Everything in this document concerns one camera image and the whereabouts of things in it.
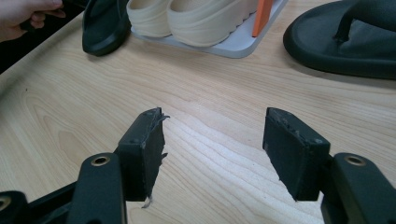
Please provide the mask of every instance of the finger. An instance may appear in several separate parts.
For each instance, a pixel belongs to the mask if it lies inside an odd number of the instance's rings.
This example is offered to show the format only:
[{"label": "finger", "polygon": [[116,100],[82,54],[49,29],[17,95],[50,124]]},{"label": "finger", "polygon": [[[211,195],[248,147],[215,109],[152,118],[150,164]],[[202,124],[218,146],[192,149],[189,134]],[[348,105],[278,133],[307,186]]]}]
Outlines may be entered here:
[{"label": "finger", "polygon": [[30,21],[30,24],[35,27],[35,29],[40,29],[44,27],[43,21]]},{"label": "finger", "polygon": [[43,12],[35,12],[33,15],[30,17],[32,21],[44,21],[46,19],[46,14]]},{"label": "finger", "polygon": [[8,27],[0,30],[0,42],[16,39],[25,34],[26,31],[21,30],[20,26]]},{"label": "finger", "polygon": [[43,11],[43,13],[47,14],[47,15],[54,16],[54,17],[58,17],[58,18],[66,17],[66,13],[64,13],[64,11],[61,9],[56,9],[56,10],[52,10],[52,11]]},{"label": "finger", "polygon": [[29,9],[31,11],[47,11],[55,10],[62,7],[62,0],[35,0],[27,1],[29,3]]}]

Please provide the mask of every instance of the wooden table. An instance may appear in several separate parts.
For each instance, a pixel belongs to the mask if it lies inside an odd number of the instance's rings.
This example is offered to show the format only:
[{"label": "wooden table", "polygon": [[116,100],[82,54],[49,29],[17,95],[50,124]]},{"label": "wooden table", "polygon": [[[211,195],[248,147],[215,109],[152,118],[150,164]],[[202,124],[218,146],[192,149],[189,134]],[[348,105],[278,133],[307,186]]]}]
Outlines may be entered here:
[{"label": "wooden table", "polygon": [[130,36],[106,57],[81,48],[79,16],[0,76],[0,191],[32,201],[78,178],[156,106],[165,149],[153,204],[129,223],[321,223],[296,203],[262,150],[265,109],[287,110],[332,143],[375,162],[396,186],[396,82],[315,71],[284,50],[287,26],[327,0],[290,0],[243,59]]}]

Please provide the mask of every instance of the bolt hole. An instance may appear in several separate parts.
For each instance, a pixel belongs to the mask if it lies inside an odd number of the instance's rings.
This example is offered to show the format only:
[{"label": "bolt hole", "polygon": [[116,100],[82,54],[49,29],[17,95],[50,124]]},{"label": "bolt hole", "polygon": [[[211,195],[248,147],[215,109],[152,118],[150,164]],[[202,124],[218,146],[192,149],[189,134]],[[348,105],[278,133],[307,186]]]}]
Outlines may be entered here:
[{"label": "bolt hole", "polygon": [[11,198],[8,196],[0,196],[0,211],[3,211],[11,204]]},{"label": "bolt hole", "polygon": [[102,166],[105,165],[106,163],[110,162],[110,158],[107,156],[102,156],[95,158],[91,161],[92,166]]},{"label": "bolt hole", "polygon": [[357,165],[357,166],[365,166],[366,165],[366,161],[362,160],[359,157],[355,157],[355,156],[346,156],[345,160],[352,165]]}]

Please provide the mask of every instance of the human hand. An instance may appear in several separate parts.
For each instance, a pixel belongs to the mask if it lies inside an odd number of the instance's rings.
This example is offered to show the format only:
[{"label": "human hand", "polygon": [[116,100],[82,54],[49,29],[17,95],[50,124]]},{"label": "human hand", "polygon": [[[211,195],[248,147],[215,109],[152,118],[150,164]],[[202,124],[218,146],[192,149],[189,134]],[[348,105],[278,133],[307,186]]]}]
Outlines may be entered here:
[{"label": "human hand", "polygon": [[46,15],[64,18],[62,0],[0,0],[0,42],[21,37],[20,24],[30,21],[36,29],[44,26]]}]

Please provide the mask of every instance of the shoe sole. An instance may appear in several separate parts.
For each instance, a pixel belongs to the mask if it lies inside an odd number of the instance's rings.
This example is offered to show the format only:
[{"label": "shoe sole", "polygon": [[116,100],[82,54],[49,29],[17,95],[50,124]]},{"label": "shoe sole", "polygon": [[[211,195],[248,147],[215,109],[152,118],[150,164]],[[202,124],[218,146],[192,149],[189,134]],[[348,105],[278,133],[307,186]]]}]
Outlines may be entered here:
[{"label": "shoe sole", "polygon": [[149,2],[130,0],[127,4],[129,21],[139,35],[164,37],[171,34],[168,26],[166,7],[169,0],[162,0],[160,5]]},{"label": "shoe sole", "polygon": [[[223,41],[231,32],[235,31],[236,27],[256,10],[256,6],[257,0],[236,0],[200,21],[184,24],[169,21],[169,27],[175,39],[182,43],[195,47],[210,47]],[[240,13],[241,8],[245,9],[245,13]]]}]

